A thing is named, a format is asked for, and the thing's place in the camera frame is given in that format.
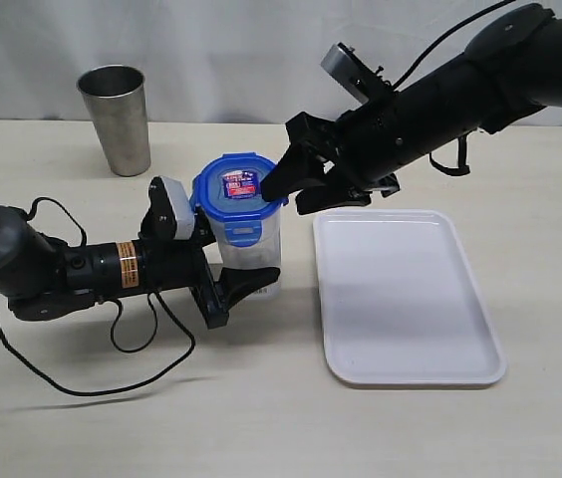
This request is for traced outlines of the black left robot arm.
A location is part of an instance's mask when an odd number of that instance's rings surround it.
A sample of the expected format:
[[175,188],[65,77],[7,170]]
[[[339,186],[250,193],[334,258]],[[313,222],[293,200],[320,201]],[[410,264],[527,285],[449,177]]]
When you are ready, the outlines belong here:
[[107,301],[186,289],[215,329],[234,305],[279,278],[277,267],[223,267],[214,276],[204,248],[215,236],[182,184],[156,176],[147,194],[136,239],[77,246],[35,230],[35,208],[0,205],[0,294],[15,317],[50,321]]

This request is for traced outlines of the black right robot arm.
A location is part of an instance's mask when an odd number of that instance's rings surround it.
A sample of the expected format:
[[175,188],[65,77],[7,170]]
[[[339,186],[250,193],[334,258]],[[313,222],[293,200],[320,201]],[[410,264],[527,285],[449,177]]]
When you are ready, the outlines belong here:
[[299,113],[286,124],[289,145],[257,171],[250,157],[229,157],[222,198],[254,202],[255,214],[294,198],[300,214],[363,207],[374,193],[399,188],[397,172],[456,141],[449,176],[464,176],[467,138],[497,133],[546,108],[562,108],[562,18],[538,3],[508,8],[456,57],[412,84],[390,82],[353,49],[334,45],[323,69],[359,106],[328,120]]

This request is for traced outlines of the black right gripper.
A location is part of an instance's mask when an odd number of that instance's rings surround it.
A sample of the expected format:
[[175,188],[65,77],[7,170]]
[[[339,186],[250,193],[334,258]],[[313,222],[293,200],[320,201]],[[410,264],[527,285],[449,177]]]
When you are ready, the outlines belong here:
[[286,122],[290,146],[261,182],[265,201],[297,192],[297,213],[309,215],[341,207],[365,207],[371,204],[374,191],[389,197],[401,190],[393,173],[366,189],[356,184],[342,162],[332,127],[331,121],[306,113]]

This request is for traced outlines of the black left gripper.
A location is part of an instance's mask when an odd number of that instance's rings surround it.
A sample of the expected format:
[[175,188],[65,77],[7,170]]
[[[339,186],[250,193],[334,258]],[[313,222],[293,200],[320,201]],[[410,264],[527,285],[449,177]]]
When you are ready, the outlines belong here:
[[161,177],[148,186],[148,210],[140,224],[139,240],[146,284],[153,290],[188,289],[206,326],[227,325],[236,304],[271,290],[280,277],[278,267],[259,269],[223,268],[215,283],[203,248],[216,237],[204,213],[195,214],[194,232],[188,240],[174,240],[173,213]]

